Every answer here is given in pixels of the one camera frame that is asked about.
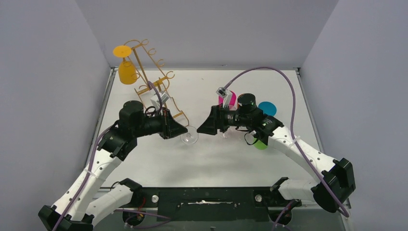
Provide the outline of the blue plastic wine glass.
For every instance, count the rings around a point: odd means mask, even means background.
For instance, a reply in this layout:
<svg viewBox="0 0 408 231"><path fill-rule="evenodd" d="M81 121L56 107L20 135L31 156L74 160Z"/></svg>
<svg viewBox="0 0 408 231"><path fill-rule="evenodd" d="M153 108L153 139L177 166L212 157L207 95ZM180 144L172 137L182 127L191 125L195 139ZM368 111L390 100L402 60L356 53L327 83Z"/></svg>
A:
<svg viewBox="0 0 408 231"><path fill-rule="evenodd" d="M267 114L269 116L275 116L277 114L277 108L275 106L275 104L271 103L271 102L260 102L258 104L258 108L261 109L264 114Z"/></svg>

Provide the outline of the magenta plastic wine glass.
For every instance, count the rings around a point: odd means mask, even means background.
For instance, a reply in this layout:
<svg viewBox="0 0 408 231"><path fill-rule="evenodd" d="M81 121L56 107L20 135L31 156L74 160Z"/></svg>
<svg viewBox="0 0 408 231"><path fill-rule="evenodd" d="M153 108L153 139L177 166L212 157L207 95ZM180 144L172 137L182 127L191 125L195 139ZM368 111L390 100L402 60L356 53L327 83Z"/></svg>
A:
<svg viewBox="0 0 408 231"><path fill-rule="evenodd" d="M232 93L232 97L231 97L231 99L229 101L229 106L230 107L235 107L236 106L237 96L236 96L234 91L231 91L231 93ZM223 98L221 96L219 96L218 97L218 104L222 104L222 103L223 103Z"/></svg>

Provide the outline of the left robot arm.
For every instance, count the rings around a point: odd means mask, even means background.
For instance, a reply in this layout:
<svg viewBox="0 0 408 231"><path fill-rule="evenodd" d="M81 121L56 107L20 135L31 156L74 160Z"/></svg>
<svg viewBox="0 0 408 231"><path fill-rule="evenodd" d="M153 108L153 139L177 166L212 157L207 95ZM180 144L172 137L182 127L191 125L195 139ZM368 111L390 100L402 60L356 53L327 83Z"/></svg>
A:
<svg viewBox="0 0 408 231"><path fill-rule="evenodd" d="M137 139L158 134L167 140L188 129L163 108L145 114L139 101L124 103L119 119L98 138L89 163L71 187L53 205L45 205L38 216L48 231L91 231L109 214L140 197L141 185L125 179L110 192L94 199L108 176L137 146Z"/></svg>

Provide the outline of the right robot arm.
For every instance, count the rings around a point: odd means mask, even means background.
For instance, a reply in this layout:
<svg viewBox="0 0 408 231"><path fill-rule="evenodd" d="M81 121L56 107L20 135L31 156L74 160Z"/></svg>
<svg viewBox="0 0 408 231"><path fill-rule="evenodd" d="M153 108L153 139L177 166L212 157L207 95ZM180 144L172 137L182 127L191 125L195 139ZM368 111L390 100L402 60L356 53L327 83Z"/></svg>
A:
<svg viewBox="0 0 408 231"><path fill-rule="evenodd" d="M197 132L216 135L229 127L244 127L256 141L285 154L312 176L312 180L282 177L271 187L272 191L285 200L313 201L330 213L340 211L356 189L352 163L330 157L293 135L281 121L258 108L253 94L242 94L237 102L236 110L222 104L212 106Z"/></svg>

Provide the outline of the clear wine glass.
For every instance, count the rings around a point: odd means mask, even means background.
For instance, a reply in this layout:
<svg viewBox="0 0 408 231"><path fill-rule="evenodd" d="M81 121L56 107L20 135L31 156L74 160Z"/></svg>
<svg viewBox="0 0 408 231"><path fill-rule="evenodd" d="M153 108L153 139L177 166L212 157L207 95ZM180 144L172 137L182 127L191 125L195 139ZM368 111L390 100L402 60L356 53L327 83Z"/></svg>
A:
<svg viewBox="0 0 408 231"><path fill-rule="evenodd" d="M227 130L227 131L225 131L225 132L221 132L221 133L220 133L220 136L221 136L222 138L224 138L224 139L229 139L229 138L232 137L232 132L231 132L231 130Z"/></svg>
<svg viewBox="0 0 408 231"><path fill-rule="evenodd" d="M192 145L195 144L199 139L199 133L197 129L193 126L186 126L187 132L180 135L180 139L184 144Z"/></svg>

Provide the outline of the green plastic wine glass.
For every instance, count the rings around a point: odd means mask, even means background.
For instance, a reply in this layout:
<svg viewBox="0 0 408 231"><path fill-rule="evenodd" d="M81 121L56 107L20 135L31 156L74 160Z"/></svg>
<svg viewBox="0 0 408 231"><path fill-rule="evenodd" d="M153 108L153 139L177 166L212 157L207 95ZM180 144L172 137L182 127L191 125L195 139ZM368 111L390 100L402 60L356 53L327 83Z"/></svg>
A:
<svg viewBox="0 0 408 231"><path fill-rule="evenodd" d="M262 141L258 140L258 139L254 139L254 144L253 146L258 149L258 150L265 150L268 148L267 145L265 145Z"/></svg>

